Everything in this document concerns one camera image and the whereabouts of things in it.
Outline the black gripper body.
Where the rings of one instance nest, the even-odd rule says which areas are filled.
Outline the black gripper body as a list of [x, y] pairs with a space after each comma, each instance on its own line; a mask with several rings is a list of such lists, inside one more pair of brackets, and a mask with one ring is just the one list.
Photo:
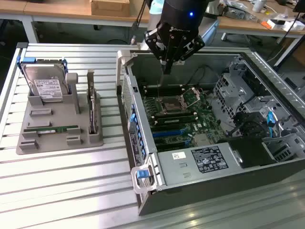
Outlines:
[[198, 36], [208, 0], [166, 0], [157, 33], [166, 48], [186, 45]]

